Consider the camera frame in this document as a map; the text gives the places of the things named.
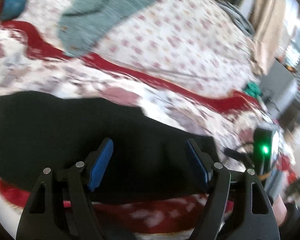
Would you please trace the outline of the person right hand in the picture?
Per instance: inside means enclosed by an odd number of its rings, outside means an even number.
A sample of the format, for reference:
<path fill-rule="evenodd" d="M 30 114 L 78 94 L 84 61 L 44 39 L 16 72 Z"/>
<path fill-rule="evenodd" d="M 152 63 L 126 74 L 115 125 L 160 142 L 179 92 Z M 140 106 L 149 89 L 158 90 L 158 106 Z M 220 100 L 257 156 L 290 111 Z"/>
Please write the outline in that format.
<path fill-rule="evenodd" d="M 277 225 L 281 226 L 281 224 L 283 224 L 285 221 L 287 215 L 287 208 L 280 195 L 278 195 L 278 197 L 274 200 L 272 208 Z"/>

